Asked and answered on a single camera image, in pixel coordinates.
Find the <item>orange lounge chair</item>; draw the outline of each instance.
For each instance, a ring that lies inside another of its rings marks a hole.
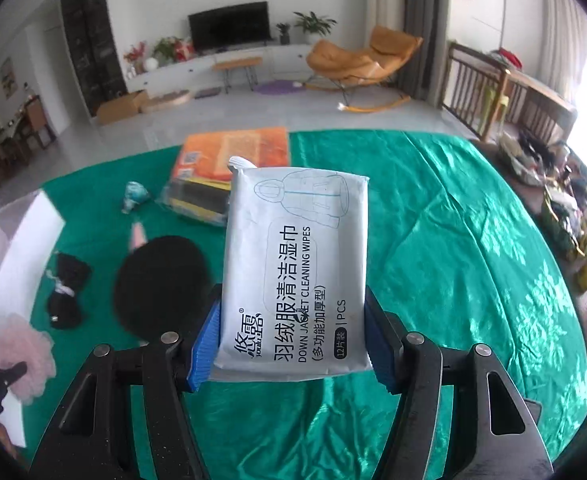
[[[421,44],[422,38],[376,25],[368,48],[353,52],[330,41],[320,40],[307,56],[307,64],[315,75],[329,79],[342,91],[345,104],[339,105],[341,110],[376,112],[406,102],[409,97],[402,95],[398,100],[379,107],[357,108],[349,106],[347,91],[389,79],[411,59]],[[324,89],[312,83],[307,83],[307,87]]]

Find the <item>purple rug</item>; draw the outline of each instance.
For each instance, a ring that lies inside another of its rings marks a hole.
[[[305,91],[304,86],[296,87],[294,83],[295,81],[270,81],[256,86],[256,92],[264,95],[284,95]]]

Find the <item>black bookshelf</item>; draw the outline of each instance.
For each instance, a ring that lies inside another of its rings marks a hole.
[[[127,93],[111,34],[107,0],[60,0],[62,22],[80,91],[92,117]]]

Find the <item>orange package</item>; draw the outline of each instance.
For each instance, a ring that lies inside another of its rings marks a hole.
[[[228,182],[232,155],[250,160],[259,168],[289,166],[289,142],[284,127],[193,134],[180,150],[171,171],[172,180],[202,179]]]

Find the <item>small toy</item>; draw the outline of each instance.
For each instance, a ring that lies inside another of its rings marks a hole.
[[[149,198],[149,191],[142,184],[133,181],[127,182],[123,199],[123,213],[131,213],[137,205],[147,202]]]

